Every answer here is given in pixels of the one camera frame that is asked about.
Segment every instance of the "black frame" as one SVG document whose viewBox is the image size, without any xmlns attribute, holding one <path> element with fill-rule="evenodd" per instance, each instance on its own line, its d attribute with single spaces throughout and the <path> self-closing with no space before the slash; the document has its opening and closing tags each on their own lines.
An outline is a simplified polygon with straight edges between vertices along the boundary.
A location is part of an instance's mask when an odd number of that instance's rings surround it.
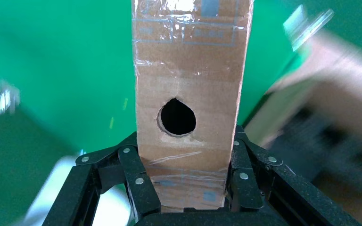
<svg viewBox="0 0 362 226">
<path fill-rule="evenodd" d="M 239 145 L 232 150 L 225 206 L 162 213 L 160 200 L 139 158 L 136 138 L 134 132 L 114 147 L 77 158 L 43 226 L 92 225 L 99 196 L 123 183 L 138 226 L 360 225 L 282 160 L 272 159 L 271 152 L 250 142 L 241 126 L 236 128 L 235 144 Z M 247 174 L 248 179 L 242 179 L 241 173 Z M 137 179 L 143 179 L 143 183 L 137 184 Z"/>
</svg>

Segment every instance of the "hole in cardboard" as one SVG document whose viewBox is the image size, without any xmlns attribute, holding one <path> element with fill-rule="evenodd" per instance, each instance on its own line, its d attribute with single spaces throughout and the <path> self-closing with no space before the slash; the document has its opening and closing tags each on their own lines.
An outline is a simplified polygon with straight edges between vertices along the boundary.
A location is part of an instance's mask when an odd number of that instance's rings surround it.
<svg viewBox="0 0 362 226">
<path fill-rule="evenodd" d="M 167 134 L 182 137 L 195 129 L 196 118 L 188 106 L 173 98 L 159 111 L 158 125 Z"/>
</svg>

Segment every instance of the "blurry object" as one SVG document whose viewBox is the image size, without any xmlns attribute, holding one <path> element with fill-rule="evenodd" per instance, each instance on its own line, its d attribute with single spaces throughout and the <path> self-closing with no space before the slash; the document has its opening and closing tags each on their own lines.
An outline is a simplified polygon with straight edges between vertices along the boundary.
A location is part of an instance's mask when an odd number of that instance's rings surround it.
<svg viewBox="0 0 362 226">
<path fill-rule="evenodd" d="M 334 11 L 328 9 L 320 13 L 315 19 L 310 20 L 304 10 L 303 5 L 291 14 L 284 22 L 285 33 L 289 36 L 293 51 L 296 51 L 318 30 L 320 30 L 334 16 Z"/>
<path fill-rule="evenodd" d="M 313 181 L 321 172 L 362 193 L 362 140 L 325 116 L 302 109 L 269 149 L 297 174 Z"/>
<path fill-rule="evenodd" d="M 15 112 L 15 108 L 20 103 L 20 91 L 0 79 L 0 114 L 9 110 L 10 113 Z"/>
<path fill-rule="evenodd" d="M 362 51 L 324 31 L 308 47 L 307 61 L 269 89 L 245 130 L 252 142 L 284 151 L 296 170 L 306 170 L 306 177 L 362 222 Z M 300 146 L 280 150 L 290 144 Z M 330 178 L 343 189 L 327 187 Z"/>
</svg>

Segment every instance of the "screw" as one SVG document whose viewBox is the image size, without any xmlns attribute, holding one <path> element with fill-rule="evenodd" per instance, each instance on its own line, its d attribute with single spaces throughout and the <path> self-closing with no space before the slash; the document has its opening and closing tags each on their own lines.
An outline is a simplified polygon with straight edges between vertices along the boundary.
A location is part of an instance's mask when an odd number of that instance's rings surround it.
<svg viewBox="0 0 362 226">
<path fill-rule="evenodd" d="M 143 183 L 143 179 L 142 179 L 142 178 L 138 178 L 138 179 L 135 180 L 135 183 L 138 184 L 138 185 L 140 185 L 140 184 Z"/>
<path fill-rule="evenodd" d="M 249 176 L 248 176 L 246 173 L 240 173 L 240 174 L 239 174 L 239 177 L 240 177 L 241 179 L 244 179 L 244 180 L 246 180 L 246 179 L 249 178 Z"/>
<path fill-rule="evenodd" d="M 274 158 L 274 157 L 272 157 L 272 156 L 270 156 L 270 157 L 268 158 L 268 160 L 269 160 L 270 162 L 276 162 L 276 161 L 277 161 L 277 159 Z"/>
</svg>

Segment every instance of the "cardboard box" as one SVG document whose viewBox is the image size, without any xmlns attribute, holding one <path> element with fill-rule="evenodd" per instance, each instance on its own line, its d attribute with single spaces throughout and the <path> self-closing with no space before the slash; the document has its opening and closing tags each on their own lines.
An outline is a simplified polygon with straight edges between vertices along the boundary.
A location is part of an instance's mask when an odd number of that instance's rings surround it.
<svg viewBox="0 0 362 226">
<path fill-rule="evenodd" d="M 326 116 L 337 129 L 362 137 L 362 51 L 324 31 L 308 45 L 312 52 L 307 61 L 274 84 L 246 126 L 252 142 L 270 146 L 302 106 Z M 317 178 L 316 186 L 362 224 L 362 193 L 329 174 Z"/>
<path fill-rule="evenodd" d="M 133 2 L 139 154 L 162 205 L 222 205 L 253 4 Z"/>
</svg>

